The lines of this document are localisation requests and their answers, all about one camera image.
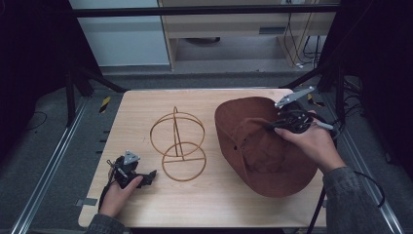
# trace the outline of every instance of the hat crown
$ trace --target hat crown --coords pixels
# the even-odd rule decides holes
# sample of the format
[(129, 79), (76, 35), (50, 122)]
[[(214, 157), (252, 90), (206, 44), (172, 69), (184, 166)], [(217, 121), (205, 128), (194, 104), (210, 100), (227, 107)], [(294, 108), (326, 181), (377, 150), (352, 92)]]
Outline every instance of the hat crown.
[(266, 130), (263, 127), (266, 124), (268, 121), (262, 118), (247, 118), (234, 131), (243, 152), (245, 168), (251, 172), (275, 173), (285, 159), (287, 141)]

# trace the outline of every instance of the wooden table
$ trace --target wooden table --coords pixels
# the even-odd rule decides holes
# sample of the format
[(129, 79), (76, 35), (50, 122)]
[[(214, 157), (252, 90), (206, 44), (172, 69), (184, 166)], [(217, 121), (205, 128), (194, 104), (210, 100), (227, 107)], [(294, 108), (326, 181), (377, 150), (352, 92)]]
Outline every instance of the wooden table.
[[(305, 227), (308, 226), (322, 188), (321, 173), (302, 191), (281, 199), (263, 197), (252, 191), (222, 156), (214, 125), (216, 107), (229, 99), (267, 97), (277, 101), (291, 90), (155, 90), (126, 92), (105, 145), (88, 198), (100, 197), (107, 183), (109, 166), (126, 150), (141, 157), (136, 171), (148, 174), (158, 170), (152, 185), (131, 196), (118, 219), (128, 227)], [(181, 182), (169, 178), (162, 169), (163, 155), (151, 144), (150, 131), (164, 115), (177, 107), (199, 118), (205, 129), (201, 148), (206, 167), (197, 178)], [(202, 129), (179, 121), (182, 141), (200, 140)], [(159, 147), (173, 144), (172, 123), (154, 129)], [(79, 217), (88, 226), (97, 206), (84, 206)], [(321, 209), (316, 226), (325, 226)]]

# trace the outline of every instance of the cowboy hat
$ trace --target cowboy hat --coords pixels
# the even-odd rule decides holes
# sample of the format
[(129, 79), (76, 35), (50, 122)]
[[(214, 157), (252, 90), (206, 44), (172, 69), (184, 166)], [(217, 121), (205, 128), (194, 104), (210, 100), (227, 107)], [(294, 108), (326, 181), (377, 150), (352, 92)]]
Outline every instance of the cowboy hat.
[(221, 152), (234, 171), (256, 193), (285, 197), (313, 179), (317, 165), (295, 144), (265, 128), (279, 110), (266, 97), (228, 100), (215, 110)]

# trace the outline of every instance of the wire hat stand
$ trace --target wire hat stand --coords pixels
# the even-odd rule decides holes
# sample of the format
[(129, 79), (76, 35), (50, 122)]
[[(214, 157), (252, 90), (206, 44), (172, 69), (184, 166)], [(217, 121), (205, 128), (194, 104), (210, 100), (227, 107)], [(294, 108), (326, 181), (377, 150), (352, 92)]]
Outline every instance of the wire hat stand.
[[(178, 121), (181, 123), (181, 120), (183, 121), (188, 121), (195, 123), (196, 125), (200, 126), (203, 134), (200, 142), (195, 143), (192, 141), (187, 141), (187, 140), (181, 140), (181, 134), (179, 132), (178, 128)], [(161, 123), (166, 122), (166, 121), (172, 121), (172, 128), (173, 128), (173, 145), (170, 146), (167, 150), (163, 151), (159, 147), (156, 146), (155, 140), (154, 140), (154, 130), (156, 129), (157, 126), (159, 126)], [(200, 119), (198, 119), (195, 115), (186, 113), (186, 112), (178, 112), (178, 109), (176, 106), (173, 108), (173, 112), (167, 115), (164, 115), (162, 118), (160, 118), (152, 127), (151, 132), (150, 132), (150, 137), (151, 137), (151, 143), (152, 146), (155, 148), (156, 151), (158, 151), (160, 154), (163, 155), (162, 158), (162, 168), (165, 172), (165, 174), (170, 177), (173, 180), (176, 181), (190, 181), (196, 177), (198, 177), (205, 169), (207, 165), (207, 156), (204, 152), (204, 150), (201, 148), (201, 144), (204, 142), (206, 135), (206, 130), (204, 128), (203, 123), (201, 122)], [(189, 150), (184, 150), (183, 145), (190, 146), (191, 149)], [(201, 151), (202, 156), (200, 157), (190, 157), (191, 154), (194, 154), (195, 151)], [(189, 175), (186, 177), (181, 176), (176, 176), (172, 175), (173, 172), (169, 171), (167, 169), (167, 165), (170, 164), (183, 164), (194, 161), (201, 161), (202, 166), (198, 171), (195, 171), (193, 175)]]

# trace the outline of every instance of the left hand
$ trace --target left hand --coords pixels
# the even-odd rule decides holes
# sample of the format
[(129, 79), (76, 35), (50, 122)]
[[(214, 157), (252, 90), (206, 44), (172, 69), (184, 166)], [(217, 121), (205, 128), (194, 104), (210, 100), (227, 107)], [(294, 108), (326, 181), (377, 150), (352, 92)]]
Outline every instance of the left hand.
[(124, 189), (121, 188), (117, 181), (114, 181), (104, 196), (99, 213), (101, 215), (115, 217), (125, 206), (128, 199), (142, 180), (143, 177), (140, 175), (134, 178)]

